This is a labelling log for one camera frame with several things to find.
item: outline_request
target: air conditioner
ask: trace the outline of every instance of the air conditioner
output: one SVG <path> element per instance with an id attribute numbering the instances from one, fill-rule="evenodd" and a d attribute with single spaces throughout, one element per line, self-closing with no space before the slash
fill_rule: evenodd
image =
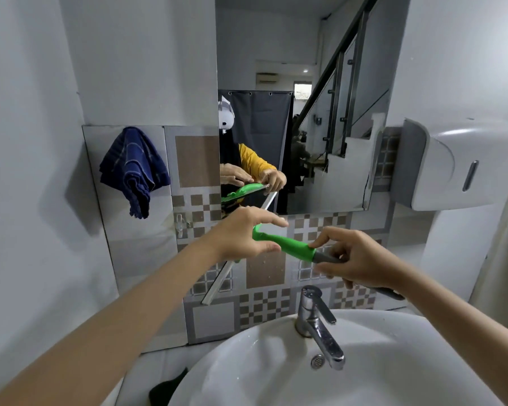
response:
<path id="1" fill-rule="evenodd" d="M 276 84 L 278 82 L 278 74 L 274 72 L 257 72 L 257 84 Z"/>

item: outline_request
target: paper towel dispenser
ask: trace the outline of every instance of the paper towel dispenser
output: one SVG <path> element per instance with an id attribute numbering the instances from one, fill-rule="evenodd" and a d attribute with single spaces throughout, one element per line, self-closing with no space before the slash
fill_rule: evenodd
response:
<path id="1" fill-rule="evenodd" d="M 508 196 L 508 122 L 406 119 L 390 192 L 395 202 L 415 211 L 504 200 Z"/>

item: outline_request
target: yellow sleeve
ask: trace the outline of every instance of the yellow sleeve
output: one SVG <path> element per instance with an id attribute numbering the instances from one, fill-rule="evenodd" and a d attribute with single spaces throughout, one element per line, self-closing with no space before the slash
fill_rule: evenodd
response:
<path id="1" fill-rule="evenodd" d="M 253 150 L 245 144 L 239 144 L 239 153 L 241 154 L 241 168 L 248 172 L 255 179 L 259 180 L 259 176 L 265 169 L 276 169 L 273 165 L 260 158 Z"/>

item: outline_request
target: faucet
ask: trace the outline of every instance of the faucet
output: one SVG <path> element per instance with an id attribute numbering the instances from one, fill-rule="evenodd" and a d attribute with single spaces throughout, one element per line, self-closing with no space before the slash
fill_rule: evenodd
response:
<path id="1" fill-rule="evenodd" d="M 332 369 L 342 370 L 345 354 L 323 324 L 320 315 L 332 325 L 337 323 L 337 319 L 322 300 L 322 291 L 312 285 L 304 286 L 301 288 L 295 329 L 301 336 L 314 339 Z"/>

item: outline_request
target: gray handle grip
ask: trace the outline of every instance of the gray handle grip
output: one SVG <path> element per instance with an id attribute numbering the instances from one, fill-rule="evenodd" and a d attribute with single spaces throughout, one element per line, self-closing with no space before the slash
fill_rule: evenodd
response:
<path id="1" fill-rule="evenodd" d="M 322 252 L 314 252 L 314 258 L 312 259 L 312 262 L 315 264 L 319 264 L 320 262 L 331 262 L 332 264 L 342 264 L 347 261 L 348 259 L 339 259 L 337 257 L 333 257 L 331 255 L 327 255 Z M 392 299 L 405 300 L 405 297 L 403 295 L 395 292 L 393 289 L 390 288 L 376 287 L 371 289 L 374 289 L 376 292 L 381 293 L 382 295 L 386 295 L 387 297 Z"/>

